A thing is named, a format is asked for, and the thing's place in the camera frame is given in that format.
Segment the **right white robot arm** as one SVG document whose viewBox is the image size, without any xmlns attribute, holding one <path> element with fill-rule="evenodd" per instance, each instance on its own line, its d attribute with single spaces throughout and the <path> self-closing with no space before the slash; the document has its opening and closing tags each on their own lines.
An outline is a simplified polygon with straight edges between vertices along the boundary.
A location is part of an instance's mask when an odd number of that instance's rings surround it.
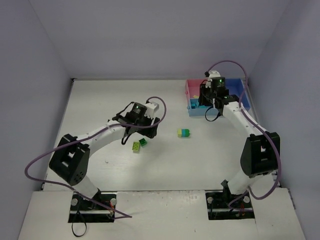
<svg viewBox="0 0 320 240">
<path fill-rule="evenodd" d="M 229 94 L 224 77 L 209 77 L 200 84 L 199 93 L 199 105 L 212 105 L 218 115 L 229 120 L 245 139 L 240 170 L 225 187 L 230 194 L 241 195 L 262 176 L 281 171 L 280 136 L 261 127 L 239 97 Z"/>
</svg>

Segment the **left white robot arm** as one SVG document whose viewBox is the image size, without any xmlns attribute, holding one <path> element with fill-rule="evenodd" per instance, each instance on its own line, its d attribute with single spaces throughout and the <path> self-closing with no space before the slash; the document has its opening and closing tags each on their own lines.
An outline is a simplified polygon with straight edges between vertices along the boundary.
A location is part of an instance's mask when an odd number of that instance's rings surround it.
<svg viewBox="0 0 320 240">
<path fill-rule="evenodd" d="M 158 126 L 152 124 L 160 121 L 160 118 L 154 117 L 159 104 L 151 101 L 132 104 L 131 111 L 124 116 L 119 112 L 106 125 L 88 134 L 93 138 L 56 150 L 49 162 L 49 168 L 75 191 L 101 201 L 101 191 L 87 176 L 90 157 L 114 141 L 121 140 L 124 145 L 134 133 L 150 139 L 157 135 Z"/>
</svg>

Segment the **yellow-green curved lego brick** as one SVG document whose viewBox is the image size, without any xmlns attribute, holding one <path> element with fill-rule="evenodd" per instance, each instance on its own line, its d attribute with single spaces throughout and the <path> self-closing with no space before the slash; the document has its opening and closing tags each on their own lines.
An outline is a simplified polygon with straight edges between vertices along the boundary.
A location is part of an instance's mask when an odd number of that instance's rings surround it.
<svg viewBox="0 0 320 240">
<path fill-rule="evenodd" d="M 138 141 L 133 142 L 132 144 L 132 151 L 134 153 L 138 153 L 140 151 L 140 143 Z"/>
</svg>

